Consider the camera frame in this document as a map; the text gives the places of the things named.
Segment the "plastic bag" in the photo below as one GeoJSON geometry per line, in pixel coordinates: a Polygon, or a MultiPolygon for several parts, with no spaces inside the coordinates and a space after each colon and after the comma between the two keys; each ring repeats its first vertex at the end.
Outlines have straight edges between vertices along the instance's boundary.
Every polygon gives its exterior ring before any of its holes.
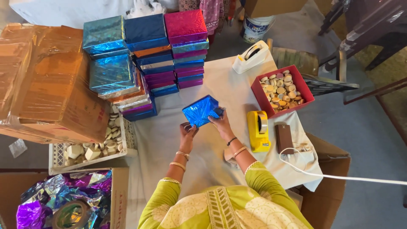
{"type": "Polygon", "coordinates": [[[127,19],[165,13],[165,11],[165,7],[157,2],[157,0],[134,0],[134,7],[127,15],[127,19]]]}

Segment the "white plastic crate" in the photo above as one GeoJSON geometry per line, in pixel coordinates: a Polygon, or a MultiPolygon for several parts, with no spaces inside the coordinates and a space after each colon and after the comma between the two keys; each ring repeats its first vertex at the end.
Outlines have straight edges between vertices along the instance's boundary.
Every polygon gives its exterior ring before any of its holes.
{"type": "Polygon", "coordinates": [[[83,166],[95,164],[101,161],[107,161],[113,158],[121,156],[137,156],[137,142],[136,136],[133,128],[133,123],[124,119],[120,114],[118,119],[120,119],[120,131],[122,132],[123,150],[117,154],[111,156],[105,156],[92,161],[80,163],[72,166],[65,166],[65,158],[63,152],[69,146],[69,144],[59,143],[50,144],[49,147],[49,165],[48,172],[50,175],[61,174],[71,170],[77,170],[83,166]]]}

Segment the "woman's right hand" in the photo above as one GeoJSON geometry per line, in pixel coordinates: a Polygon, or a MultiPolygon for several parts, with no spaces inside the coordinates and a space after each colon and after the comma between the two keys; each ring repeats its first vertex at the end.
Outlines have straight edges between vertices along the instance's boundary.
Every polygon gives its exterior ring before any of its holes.
{"type": "Polygon", "coordinates": [[[214,118],[212,116],[208,116],[208,119],[211,123],[215,124],[216,128],[218,129],[221,137],[226,141],[229,142],[232,140],[235,135],[230,128],[228,115],[226,114],[226,110],[223,112],[223,115],[220,118],[214,118]]]}

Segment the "tape dispenser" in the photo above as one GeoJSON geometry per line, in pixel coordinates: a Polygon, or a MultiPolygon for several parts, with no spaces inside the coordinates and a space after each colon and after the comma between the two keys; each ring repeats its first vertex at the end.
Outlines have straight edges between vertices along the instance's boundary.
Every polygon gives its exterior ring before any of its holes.
{"type": "Polygon", "coordinates": [[[247,113],[250,146],[253,153],[268,152],[270,149],[269,128],[265,111],[250,111],[247,113]]]}
{"type": "Polygon", "coordinates": [[[270,50],[267,44],[264,41],[259,41],[252,45],[242,55],[237,55],[232,68],[237,72],[237,74],[242,74],[243,72],[263,62],[268,53],[270,53],[270,50]]]}

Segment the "white tape dispenser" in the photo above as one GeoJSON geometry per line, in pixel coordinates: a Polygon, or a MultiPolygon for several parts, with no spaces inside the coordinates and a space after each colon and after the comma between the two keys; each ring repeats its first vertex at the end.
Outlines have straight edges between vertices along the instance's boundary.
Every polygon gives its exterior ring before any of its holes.
{"type": "Polygon", "coordinates": [[[237,55],[232,68],[238,74],[242,74],[243,72],[263,62],[268,53],[270,53],[270,50],[267,44],[264,41],[259,41],[252,45],[242,55],[237,55]]]}

